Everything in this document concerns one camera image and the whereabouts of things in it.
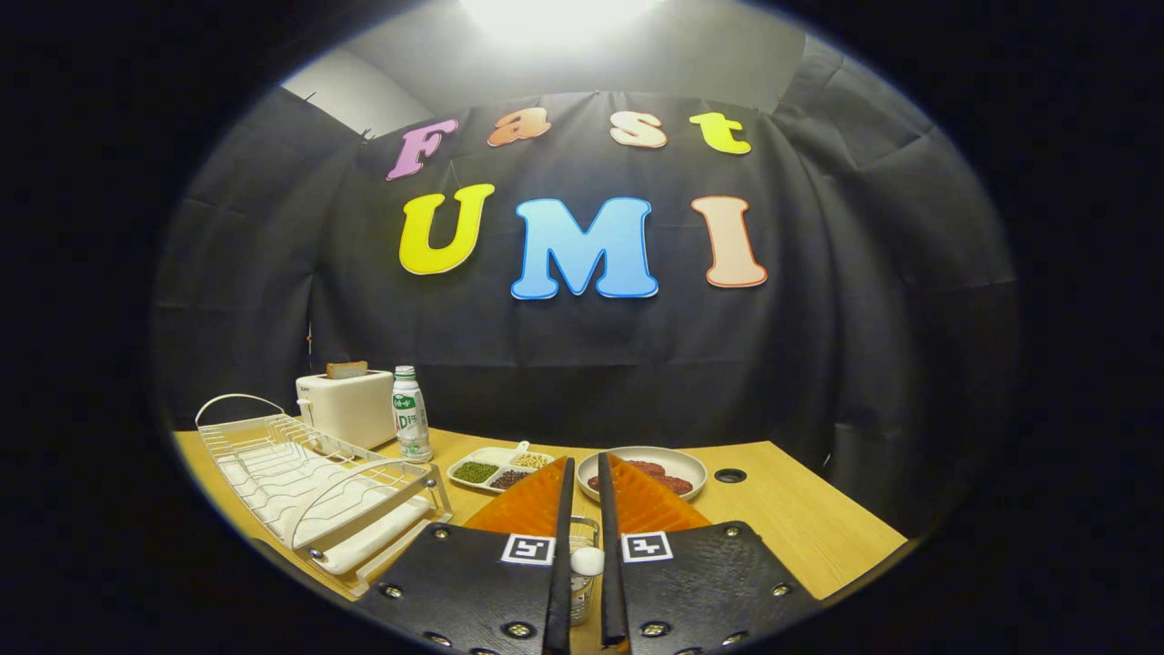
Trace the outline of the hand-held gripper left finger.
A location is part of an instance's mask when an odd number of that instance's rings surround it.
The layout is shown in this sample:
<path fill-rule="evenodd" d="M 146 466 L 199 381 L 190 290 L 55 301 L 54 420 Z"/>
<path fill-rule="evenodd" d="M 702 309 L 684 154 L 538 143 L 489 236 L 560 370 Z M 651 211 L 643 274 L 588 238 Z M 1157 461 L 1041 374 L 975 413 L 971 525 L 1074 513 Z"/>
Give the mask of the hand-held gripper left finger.
<path fill-rule="evenodd" d="M 560 457 L 462 525 L 424 527 L 355 612 L 407 654 L 567 654 L 574 474 Z"/>

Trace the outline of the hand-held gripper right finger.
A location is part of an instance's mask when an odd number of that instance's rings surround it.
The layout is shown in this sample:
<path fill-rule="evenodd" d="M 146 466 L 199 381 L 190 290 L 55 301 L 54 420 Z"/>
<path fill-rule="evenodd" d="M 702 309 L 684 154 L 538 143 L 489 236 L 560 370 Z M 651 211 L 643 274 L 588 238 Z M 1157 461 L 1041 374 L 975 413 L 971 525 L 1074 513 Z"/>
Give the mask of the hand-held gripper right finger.
<path fill-rule="evenodd" d="M 822 612 L 748 524 L 710 522 L 612 453 L 599 453 L 597 465 L 608 647 L 743 652 Z"/>

